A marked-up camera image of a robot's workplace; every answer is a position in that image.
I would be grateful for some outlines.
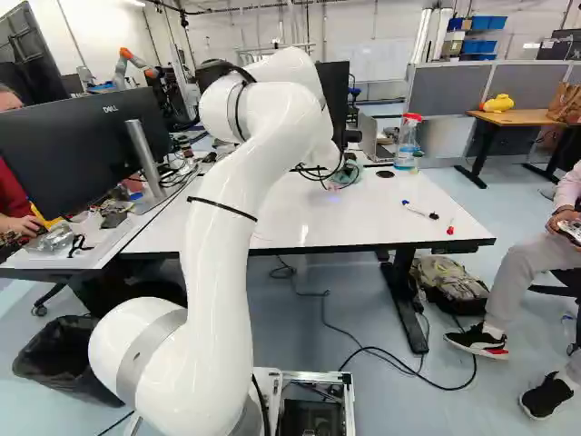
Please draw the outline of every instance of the water bottle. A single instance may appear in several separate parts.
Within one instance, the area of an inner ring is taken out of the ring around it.
[[[421,123],[421,115],[405,113],[402,117],[399,132],[398,150],[393,166],[398,170],[413,170],[417,164],[417,152],[420,151],[416,140],[416,127]]]
[[[569,344],[566,353],[567,355],[573,354],[577,350],[577,318],[575,315],[566,313],[561,317],[561,325],[563,325],[563,331],[565,332],[565,337],[567,343]]]

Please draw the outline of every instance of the person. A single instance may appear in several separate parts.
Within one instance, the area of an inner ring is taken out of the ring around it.
[[[20,109],[23,103],[9,87],[0,84],[0,112]],[[0,233],[14,231],[35,237],[41,222],[33,215],[25,190],[0,158]]]
[[[450,332],[444,339],[461,350],[506,360],[507,327],[517,316],[525,291],[535,275],[550,270],[581,268],[581,248],[557,233],[559,221],[581,219],[575,205],[581,197],[581,161],[567,173],[556,188],[554,211],[545,233],[511,247],[497,272],[486,307],[483,322],[467,332]],[[581,385],[581,350],[576,351],[569,364],[559,372],[551,372],[543,383],[525,392],[519,403],[525,413],[535,419],[549,418],[557,407],[570,401]]]

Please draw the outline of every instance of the light fixture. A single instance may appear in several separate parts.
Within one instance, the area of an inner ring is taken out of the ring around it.
[[[125,0],[125,3],[128,3],[128,4],[133,5],[133,6],[145,7],[145,3],[140,2],[139,0]]]

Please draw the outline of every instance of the brown bag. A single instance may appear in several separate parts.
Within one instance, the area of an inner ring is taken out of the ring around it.
[[[547,117],[562,123],[581,123],[581,85],[561,82],[548,106]]]

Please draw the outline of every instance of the backpack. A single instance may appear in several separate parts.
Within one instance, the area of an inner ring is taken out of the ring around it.
[[[475,316],[485,313],[488,287],[466,272],[464,266],[445,256],[414,259],[410,269],[418,291],[445,313]]]

